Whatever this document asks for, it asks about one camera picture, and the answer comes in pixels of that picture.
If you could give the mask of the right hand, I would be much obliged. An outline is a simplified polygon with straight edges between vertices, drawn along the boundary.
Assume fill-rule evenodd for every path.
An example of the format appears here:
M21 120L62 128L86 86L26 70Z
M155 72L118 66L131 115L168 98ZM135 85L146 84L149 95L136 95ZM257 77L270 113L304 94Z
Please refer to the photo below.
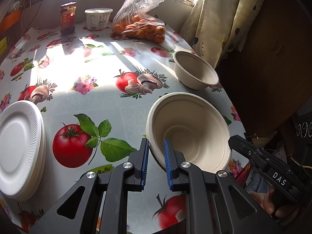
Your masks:
M278 218L284 218L288 212L286 208L276 208L272 201L272 196L275 192L275 188L272 186L267 193L258 193L248 191L249 195L253 197L258 204L269 214Z

